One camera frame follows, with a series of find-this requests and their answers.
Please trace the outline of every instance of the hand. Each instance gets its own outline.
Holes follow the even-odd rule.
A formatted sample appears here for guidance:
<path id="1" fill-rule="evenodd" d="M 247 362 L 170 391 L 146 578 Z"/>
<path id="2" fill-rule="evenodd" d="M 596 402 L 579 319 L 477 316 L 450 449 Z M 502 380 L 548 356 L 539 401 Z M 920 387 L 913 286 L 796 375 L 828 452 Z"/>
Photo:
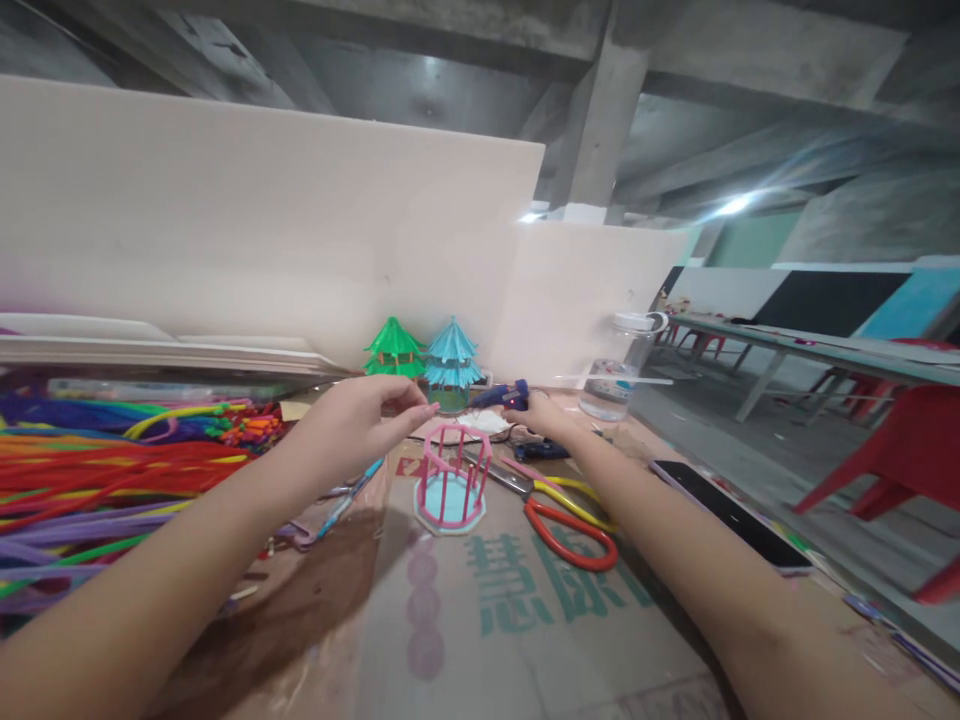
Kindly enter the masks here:
<path id="1" fill-rule="evenodd" d="M 504 410 L 503 419 L 507 422 L 526 425 L 537 435 L 561 442 L 560 438 L 576 430 L 573 418 L 563 412 L 563 408 L 551 400 L 542 390 L 531 390 L 527 398 L 530 409 L 526 412 Z"/>
<path id="2" fill-rule="evenodd" d="M 287 502 L 298 513 L 370 467 L 432 418 L 439 406 L 429 405 L 417 384 L 405 377 L 344 380 L 327 390 L 264 458 L 280 463 L 276 474 L 293 481 Z M 381 422 L 384 408 L 397 416 Z"/>

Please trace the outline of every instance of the smartphone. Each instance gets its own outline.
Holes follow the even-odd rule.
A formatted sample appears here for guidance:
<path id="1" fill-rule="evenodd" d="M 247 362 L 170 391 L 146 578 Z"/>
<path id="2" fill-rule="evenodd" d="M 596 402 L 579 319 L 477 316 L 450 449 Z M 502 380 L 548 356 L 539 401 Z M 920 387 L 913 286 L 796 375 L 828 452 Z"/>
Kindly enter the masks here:
<path id="1" fill-rule="evenodd" d="M 654 460 L 650 469 L 665 483 L 720 518 L 782 575 L 805 575 L 813 570 L 813 563 L 806 555 L 689 465 Z"/>

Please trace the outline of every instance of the floor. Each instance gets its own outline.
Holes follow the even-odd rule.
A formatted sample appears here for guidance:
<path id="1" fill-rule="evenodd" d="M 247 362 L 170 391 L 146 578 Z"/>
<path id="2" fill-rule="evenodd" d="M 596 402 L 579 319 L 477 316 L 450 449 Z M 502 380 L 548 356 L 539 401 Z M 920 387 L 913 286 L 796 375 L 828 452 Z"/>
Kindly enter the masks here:
<path id="1" fill-rule="evenodd" d="M 846 512 L 851 500 L 870 485 L 869 478 L 862 478 L 805 515 L 795 515 L 790 507 L 852 453 L 870 430 L 833 409 L 805 427 L 804 410 L 777 403 L 771 395 L 761 398 L 745 423 L 737 423 L 733 416 L 765 360 L 748 358 L 731 376 L 736 357 L 731 352 L 719 362 L 691 365 L 685 354 L 669 349 L 655 353 L 645 375 L 693 377 L 678 379 L 672 386 L 640 386 L 631 414 L 688 457 L 725 477 L 765 514 L 795 530 L 904 630 L 945 662 L 960 667 L 960 597 L 932 607 L 909 597 L 960 553 L 960 513 L 917 498 L 871 523 L 862 522 Z M 819 371 L 803 366 L 791 371 L 786 364 L 784 369 L 773 389 L 809 386 Z"/>

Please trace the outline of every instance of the red scissors handle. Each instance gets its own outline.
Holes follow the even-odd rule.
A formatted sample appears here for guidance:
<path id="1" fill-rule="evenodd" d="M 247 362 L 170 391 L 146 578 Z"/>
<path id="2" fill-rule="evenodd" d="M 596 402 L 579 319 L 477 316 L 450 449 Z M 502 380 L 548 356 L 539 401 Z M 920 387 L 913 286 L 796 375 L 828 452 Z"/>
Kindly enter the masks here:
<path id="1" fill-rule="evenodd" d="M 613 538 L 603 532 L 603 530 L 595 528 L 593 525 L 589 525 L 573 515 L 568 515 L 549 505 L 537 502 L 534 498 L 527 498 L 527 501 L 523 504 L 523 514 L 527 516 L 530 524 L 533 525 L 534 530 L 537 531 L 537 535 L 540 536 L 540 539 L 543 540 L 546 546 L 574 567 L 588 572 L 607 572 L 607 570 L 612 570 L 613 566 L 617 564 L 617 558 L 619 557 L 617 546 L 613 542 Z M 544 525 L 540 519 L 540 515 L 555 520 L 561 525 L 566 525 L 571 530 L 583 533 L 587 537 L 593 538 L 607 549 L 607 554 L 598 558 L 577 555 L 572 550 L 561 545 L 560 542 L 550 534 L 550 531 L 547 530 L 546 525 Z"/>

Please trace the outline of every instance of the pink cage model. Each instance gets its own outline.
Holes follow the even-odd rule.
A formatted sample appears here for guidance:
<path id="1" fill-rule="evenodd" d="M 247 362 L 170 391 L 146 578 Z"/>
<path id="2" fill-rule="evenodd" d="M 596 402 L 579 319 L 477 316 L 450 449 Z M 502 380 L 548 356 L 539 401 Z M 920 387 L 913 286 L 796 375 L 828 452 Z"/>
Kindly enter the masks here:
<path id="1" fill-rule="evenodd" d="M 456 456 L 444 459 L 448 433 L 458 434 L 459 442 L 449 446 L 449 450 L 456 451 Z M 440 444 L 434 449 L 434 438 L 438 434 Z M 476 463 L 467 462 L 463 456 L 463 445 L 468 436 L 480 441 Z M 423 439 L 420 480 L 414 490 L 417 519 L 435 535 L 470 532 L 487 511 L 483 490 L 492 458 L 490 440 L 479 430 L 445 424 L 427 433 Z"/>

